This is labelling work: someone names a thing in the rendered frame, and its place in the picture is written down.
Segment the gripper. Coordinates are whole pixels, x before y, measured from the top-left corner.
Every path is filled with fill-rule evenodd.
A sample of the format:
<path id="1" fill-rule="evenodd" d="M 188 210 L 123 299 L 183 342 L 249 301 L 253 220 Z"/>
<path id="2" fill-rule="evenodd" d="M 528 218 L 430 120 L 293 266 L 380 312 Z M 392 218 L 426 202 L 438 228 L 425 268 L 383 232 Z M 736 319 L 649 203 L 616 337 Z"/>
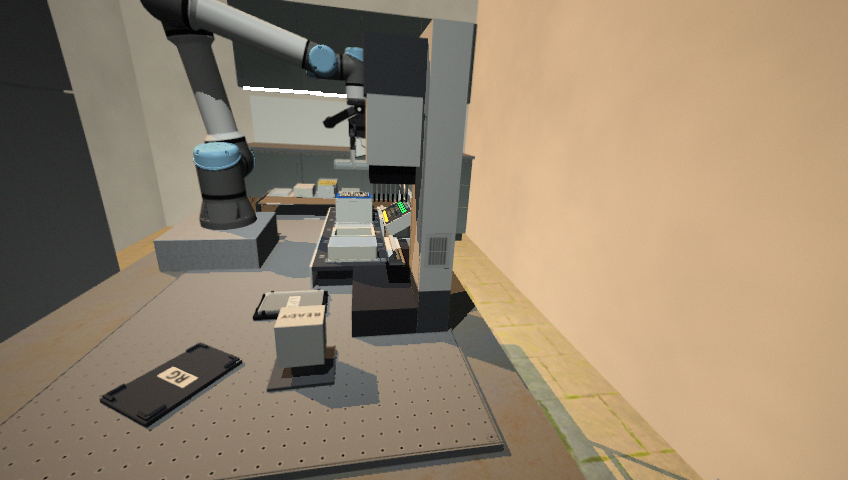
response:
<path id="1" fill-rule="evenodd" d="M 366 155 L 366 147 L 361 145 L 361 139 L 366 139 L 366 117 L 365 117 L 365 101 L 347 100 L 347 105 L 354 106 L 356 115 L 349 118 L 349 137 L 350 137 L 350 161 L 353 169 L 355 169 L 355 158 Z M 361 111 L 358 111 L 358 108 Z M 358 127 L 365 126 L 365 127 Z M 359 138 L 355 138 L 359 137 Z M 356 145 L 355 145 L 356 141 Z"/>

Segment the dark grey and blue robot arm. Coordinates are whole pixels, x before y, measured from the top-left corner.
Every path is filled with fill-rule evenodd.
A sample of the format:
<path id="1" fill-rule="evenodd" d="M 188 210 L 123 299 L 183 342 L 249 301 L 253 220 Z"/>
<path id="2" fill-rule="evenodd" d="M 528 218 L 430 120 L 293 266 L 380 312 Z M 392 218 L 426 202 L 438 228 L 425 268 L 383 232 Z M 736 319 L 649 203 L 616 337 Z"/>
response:
<path id="1" fill-rule="evenodd" d="M 352 101 L 365 101 L 363 49 L 349 47 L 344 54 L 335 54 L 326 45 L 217 0 L 140 2 L 176 45 L 207 131 L 205 144 L 193 149 L 202 195 L 201 227 L 228 230 L 253 224 L 256 213 L 246 195 L 244 175 L 252 172 L 255 158 L 237 130 L 211 47 L 213 33 L 303 68 L 309 77 L 344 80 L 346 99 Z"/>

